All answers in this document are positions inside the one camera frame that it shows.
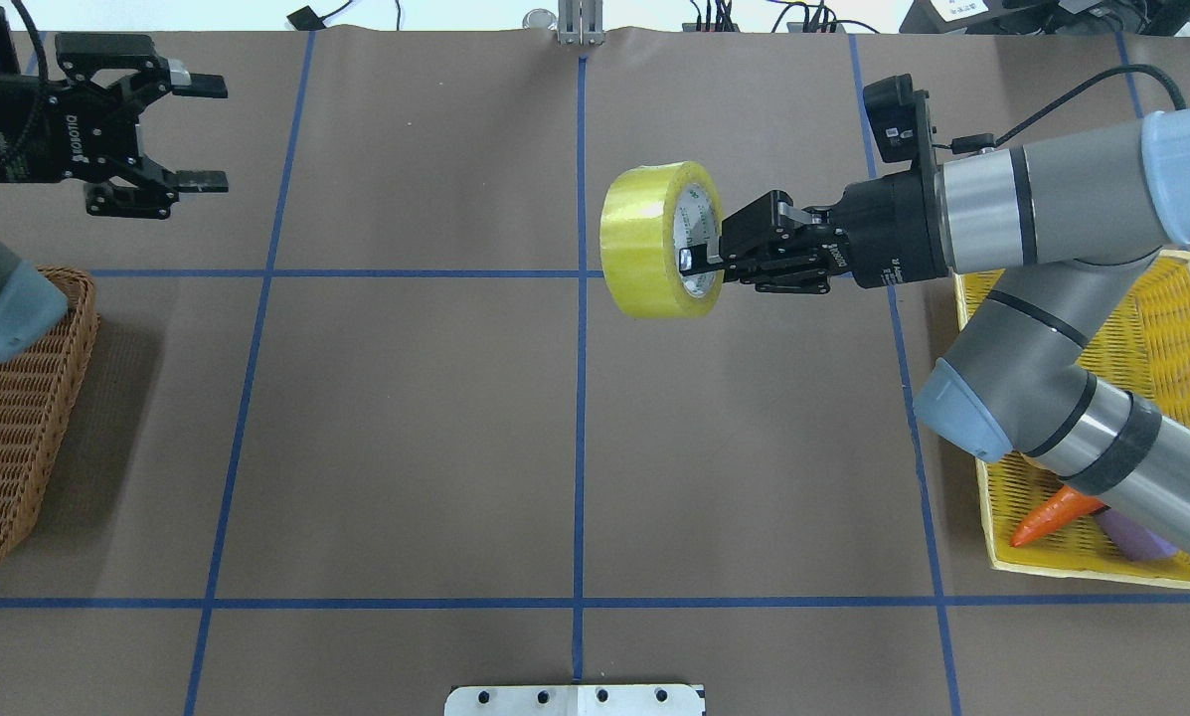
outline basket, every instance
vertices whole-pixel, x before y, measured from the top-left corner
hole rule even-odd
[[[1000,271],[957,276],[958,325],[984,300]],[[1190,427],[1190,253],[1163,251],[1116,307],[1081,357],[1081,366],[1123,390],[1154,400],[1164,414]],[[1129,561],[1090,517],[1022,548],[1009,545],[1014,527],[1052,497],[1058,477],[1017,453],[988,465],[976,460],[982,525],[996,570],[1084,577],[1190,589],[1190,555]]]
[[[37,522],[100,322],[88,274],[39,271],[65,294],[69,312],[25,353],[0,364],[0,561]]]

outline white background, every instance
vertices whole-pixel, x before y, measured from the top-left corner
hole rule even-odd
[[[45,31],[163,31],[163,29],[289,29],[286,14],[309,4],[326,14],[345,0],[25,0],[39,29]],[[704,6],[703,0],[696,0]],[[863,20],[882,32],[898,32],[912,0],[829,0],[827,4],[845,19]],[[15,15],[8,0],[0,0]],[[422,29],[513,29],[521,26],[528,10],[555,11],[553,0],[401,0],[401,27]],[[744,32],[768,32],[781,5],[765,0],[735,0],[732,15]],[[802,10],[790,10],[798,20]],[[603,27],[653,27],[677,31],[696,12],[687,0],[605,0]],[[394,0],[355,0],[330,24],[357,24],[362,27],[394,29]],[[13,27],[21,27],[13,19]],[[1190,34],[1190,26],[1180,34]]]

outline white label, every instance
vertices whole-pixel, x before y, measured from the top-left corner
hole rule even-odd
[[[988,12],[984,0],[931,0],[931,4],[939,17],[950,23]]]
[[[709,200],[709,193],[699,183],[689,183],[678,196],[675,207],[675,257],[678,252],[690,247],[706,244],[709,250],[718,249],[718,216],[714,214],[714,203]],[[695,299],[702,299],[714,288],[714,280],[718,274],[696,274],[695,276],[678,276],[682,287]]]

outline yellow basket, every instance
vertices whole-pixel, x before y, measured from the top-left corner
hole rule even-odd
[[[979,307],[1000,274],[954,277],[959,326]],[[1190,253],[1163,251],[1079,363],[1101,379],[1154,400],[1164,414],[1190,427]],[[1058,477],[1017,453],[994,465],[976,461],[976,466],[988,555],[996,570],[1190,589],[1189,554],[1129,561],[1090,517],[1026,547],[1012,547],[1014,527],[1058,490]]]

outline brown wicker basket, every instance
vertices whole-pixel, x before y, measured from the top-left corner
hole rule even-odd
[[[100,325],[87,272],[39,271],[67,295],[69,312],[25,353],[0,364],[0,561],[37,522]]]

